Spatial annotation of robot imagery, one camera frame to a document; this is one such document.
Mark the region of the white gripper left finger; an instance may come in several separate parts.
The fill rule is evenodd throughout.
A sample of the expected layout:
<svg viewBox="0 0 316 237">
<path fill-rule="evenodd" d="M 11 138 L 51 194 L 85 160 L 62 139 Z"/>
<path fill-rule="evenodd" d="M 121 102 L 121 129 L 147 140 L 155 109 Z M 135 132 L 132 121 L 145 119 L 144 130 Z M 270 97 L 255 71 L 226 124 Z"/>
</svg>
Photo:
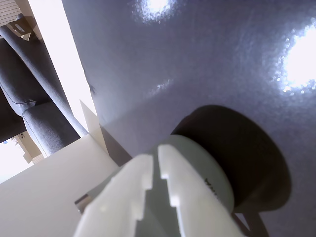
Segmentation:
<svg viewBox="0 0 316 237">
<path fill-rule="evenodd" d="M 146 191 L 152 189 L 152 156 L 134 157 L 87 206 L 76 237 L 133 237 L 144 218 Z"/>
</svg>

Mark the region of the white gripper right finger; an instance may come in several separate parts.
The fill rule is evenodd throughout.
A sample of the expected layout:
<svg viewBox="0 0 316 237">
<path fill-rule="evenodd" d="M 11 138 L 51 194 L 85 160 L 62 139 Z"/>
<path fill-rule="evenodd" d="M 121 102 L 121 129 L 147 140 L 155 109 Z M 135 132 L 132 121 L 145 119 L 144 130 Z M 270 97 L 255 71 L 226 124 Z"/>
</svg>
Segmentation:
<svg viewBox="0 0 316 237">
<path fill-rule="evenodd" d="M 167 181 L 183 237 L 241 237 L 228 210 L 185 157 L 171 145 L 158 147 L 160 176 Z"/>
</svg>

